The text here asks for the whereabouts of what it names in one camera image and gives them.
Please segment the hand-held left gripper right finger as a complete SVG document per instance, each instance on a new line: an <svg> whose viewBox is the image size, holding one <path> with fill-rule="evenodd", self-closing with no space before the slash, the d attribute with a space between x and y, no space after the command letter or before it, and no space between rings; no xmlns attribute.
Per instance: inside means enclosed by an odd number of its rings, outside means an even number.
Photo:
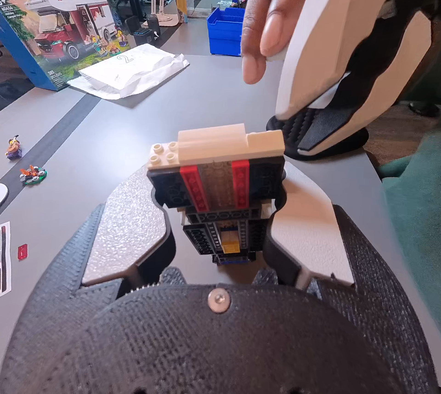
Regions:
<svg viewBox="0 0 441 394"><path fill-rule="evenodd" d="M355 283L334 207L325 192L286 161L276 212L270 218L265 261L288 286L305 290L314 278Z"/></svg>

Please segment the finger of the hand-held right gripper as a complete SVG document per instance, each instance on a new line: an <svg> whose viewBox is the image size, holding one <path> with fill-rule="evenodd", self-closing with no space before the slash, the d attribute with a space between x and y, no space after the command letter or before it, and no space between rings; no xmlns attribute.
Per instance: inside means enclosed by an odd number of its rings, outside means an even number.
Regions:
<svg viewBox="0 0 441 394"><path fill-rule="evenodd" d="M275 116L287 120L345 73L386 0L305 0L280 77Z"/></svg>
<svg viewBox="0 0 441 394"><path fill-rule="evenodd" d="M298 153L317 155L361 130L393 105L406 83L422 61L432 43L431 21L417 11L404 31L396 55L388 68L378 76L366 99L346 120L338 118L337 130L328 132L326 120L315 122L298 145Z"/></svg>

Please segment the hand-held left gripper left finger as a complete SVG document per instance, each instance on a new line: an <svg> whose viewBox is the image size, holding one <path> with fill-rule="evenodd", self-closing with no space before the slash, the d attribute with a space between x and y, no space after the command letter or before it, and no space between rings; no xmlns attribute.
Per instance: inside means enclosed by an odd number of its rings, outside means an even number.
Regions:
<svg viewBox="0 0 441 394"><path fill-rule="evenodd" d="M156 202L142 166L110 194L99 221L83 286L126 279L132 286L158 280L175 255L169 217Z"/></svg>

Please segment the red tan brick toy truck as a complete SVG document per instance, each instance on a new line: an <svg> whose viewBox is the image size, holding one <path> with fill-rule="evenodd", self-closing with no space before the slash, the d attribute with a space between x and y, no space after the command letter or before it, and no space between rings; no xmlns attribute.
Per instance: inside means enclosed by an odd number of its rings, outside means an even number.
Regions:
<svg viewBox="0 0 441 394"><path fill-rule="evenodd" d="M180 131L150 148L147 177L158 204L181 214L199 255L218 266L256 260L284 179L282 130L244 124Z"/></svg>

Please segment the grey desk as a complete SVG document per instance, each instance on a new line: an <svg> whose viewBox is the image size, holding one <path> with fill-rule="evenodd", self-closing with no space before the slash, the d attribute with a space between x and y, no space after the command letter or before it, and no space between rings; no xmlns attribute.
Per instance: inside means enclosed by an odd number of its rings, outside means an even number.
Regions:
<svg viewBox="0 0 441 394"><path fill-rule="evenodd" d="M185 129L244 123L246 132L265 130L274 115L283 62L269 62L255 85L242 81L238 57L209 54L206 21L181 25L162 47L184 54L190 65L156 91L116 103L72 88L60 92L34 88L1 111L1 177L12 170L5 145L21 136L23 155L63 119L84 119L43 166L48 177L25 187L1 214L10 222L12 290L1 297L1 365L26 300L52 259L98 204L141 168L152 144L175 141ZM341 206L382 255L413 304L440 373L440 332L405 265L384 202L382 183L361 149L336 158L290 160ZM251 283L264 265L261 256L246 265L218 267L196 253L180 226L175 209L167 210L177 244L172 265L188 283ZM28 257L17 258L28 244Z"/></svg>

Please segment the person's right hand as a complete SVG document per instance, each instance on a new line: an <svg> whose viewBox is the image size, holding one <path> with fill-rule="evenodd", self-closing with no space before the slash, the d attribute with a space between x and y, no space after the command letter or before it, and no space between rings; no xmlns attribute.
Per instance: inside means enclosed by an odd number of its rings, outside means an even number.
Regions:
<svg viewBox="0 0 441 394"><path fill-rule="evenodd" d="M306 0L247 0L241 38L242 75L246 84L259 82L267 58L290 42Z"/></svg>

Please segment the blue plastic bin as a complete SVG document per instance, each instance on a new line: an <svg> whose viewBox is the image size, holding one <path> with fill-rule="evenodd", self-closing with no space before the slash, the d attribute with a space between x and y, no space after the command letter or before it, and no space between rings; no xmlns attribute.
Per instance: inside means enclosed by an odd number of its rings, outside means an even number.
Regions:
<svg viewBox="0 0 441 394"><path fill-rule="evenodd" d="M212 55L241 56L245 9L216 8L207 18L209 48Z"/></svg>

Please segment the brick campfire on green base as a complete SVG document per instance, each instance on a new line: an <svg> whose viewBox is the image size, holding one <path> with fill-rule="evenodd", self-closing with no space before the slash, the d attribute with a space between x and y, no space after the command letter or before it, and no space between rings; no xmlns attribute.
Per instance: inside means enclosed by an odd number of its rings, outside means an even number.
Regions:
<svg viewBox="0 0 441 394"><path fill-rule="evenodd" d="M27 169L20 169L20 182L23 186L33 186L41 183L47 177L47 170L30 165Z"/></svg>

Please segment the sticker sheet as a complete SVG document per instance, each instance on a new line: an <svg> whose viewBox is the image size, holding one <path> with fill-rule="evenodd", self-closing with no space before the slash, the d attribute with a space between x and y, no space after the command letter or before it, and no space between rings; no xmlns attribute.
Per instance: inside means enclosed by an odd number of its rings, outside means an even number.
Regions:
<svg viewBox="0 0 441 394"><path fill-rule="evenodd" d="M11 291L10 222L0 225L0 296Z"/></svg>

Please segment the purple toy minifigure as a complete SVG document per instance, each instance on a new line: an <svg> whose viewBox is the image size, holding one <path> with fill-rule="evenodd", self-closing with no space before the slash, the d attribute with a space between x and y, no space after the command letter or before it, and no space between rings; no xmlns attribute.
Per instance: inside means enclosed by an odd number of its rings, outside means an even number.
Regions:
<svg viewBox="0 0 441 394"><path fill-rule="evenodd" d="M22 157L22 149L18 137L19 135L15 135L8 141L8 148L5 153L8 160L17 160Z"/></svg>

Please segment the white paper bag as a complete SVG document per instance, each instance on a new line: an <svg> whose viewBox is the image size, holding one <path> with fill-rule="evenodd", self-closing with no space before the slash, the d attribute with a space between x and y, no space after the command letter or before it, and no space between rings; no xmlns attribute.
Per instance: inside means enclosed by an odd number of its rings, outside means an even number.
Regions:
<svg viewBox="0 0 441 394"><path fill-rule="evenodd" d="M183 54L143 44L79 70L67 83L101 99L120 100L157 88L189 64Z"/></svg>

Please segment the blue toy set box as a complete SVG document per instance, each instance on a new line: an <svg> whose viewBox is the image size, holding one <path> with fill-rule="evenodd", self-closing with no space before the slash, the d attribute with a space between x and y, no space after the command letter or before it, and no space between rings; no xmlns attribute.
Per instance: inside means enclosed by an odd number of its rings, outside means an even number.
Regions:
<svg viewBox="0 0 441 394"><path fill-rule="evenodd" d="M114 0L0 0L1 42L37 88L130 49Z"/></svg>

